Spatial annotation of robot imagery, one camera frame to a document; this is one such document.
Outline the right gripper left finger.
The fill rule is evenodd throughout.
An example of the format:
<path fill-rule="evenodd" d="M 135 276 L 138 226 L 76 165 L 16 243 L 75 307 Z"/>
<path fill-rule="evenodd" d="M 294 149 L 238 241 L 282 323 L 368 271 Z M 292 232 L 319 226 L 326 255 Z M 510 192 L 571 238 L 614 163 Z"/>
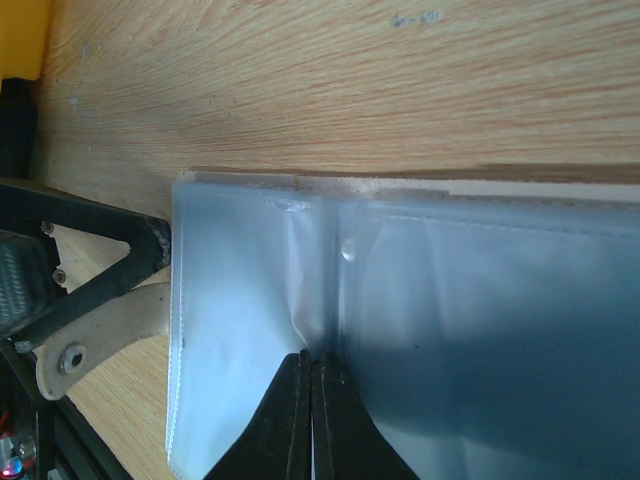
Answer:
<path fill-rule="evenodd" d="M 208 479 L 311 477 L 311 356 L 287 355 L 247 427 Z"/>

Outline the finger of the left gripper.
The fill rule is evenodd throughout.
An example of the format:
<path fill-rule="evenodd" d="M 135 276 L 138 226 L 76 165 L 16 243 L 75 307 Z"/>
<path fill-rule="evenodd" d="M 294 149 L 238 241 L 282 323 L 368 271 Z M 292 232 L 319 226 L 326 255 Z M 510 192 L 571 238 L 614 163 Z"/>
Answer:
<path fill-rule="evenodd" d="M 33 182 L 1 185 L 1 232 L 44 233 L 43 223 L 121 241 L 128 254 L 93 279 L 65 293 L 47 312 L 12 338 L 33 350 L 72 321 L 129 292 L 170 263 L 171 229 L 160 218 L 91 201 Z"/>
<path fill-rule="evenodd" d="M 36 381 L 48 400 L 59 400 L 95 367 L 120 350 L 168 332 L 170 285 L 133 289 L 61 328 L 37 354 Z"/>

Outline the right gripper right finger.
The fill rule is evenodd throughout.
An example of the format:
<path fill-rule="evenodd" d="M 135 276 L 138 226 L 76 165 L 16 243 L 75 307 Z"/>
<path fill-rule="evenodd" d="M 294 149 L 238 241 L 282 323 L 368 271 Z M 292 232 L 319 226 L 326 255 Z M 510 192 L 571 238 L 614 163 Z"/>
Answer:
<path fill-rule="evenodd" d="M 415 479 L 364 406 L 348 370 L 333 354 L 311 373 L 314 473 L 317 479 Z"/>

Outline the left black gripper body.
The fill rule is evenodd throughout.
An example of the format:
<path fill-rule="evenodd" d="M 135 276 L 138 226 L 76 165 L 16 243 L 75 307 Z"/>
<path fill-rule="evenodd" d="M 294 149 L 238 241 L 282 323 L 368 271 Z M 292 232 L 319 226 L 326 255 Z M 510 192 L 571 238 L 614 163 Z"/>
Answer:
<path fill-rule="evenodd" d="M 1 477 L 47 479 L 55 469 L 53 407 L 40 393 L 35 357 L 12 338 L 61 296 L 60 263 L 46 234 L 1 232 Z"/>

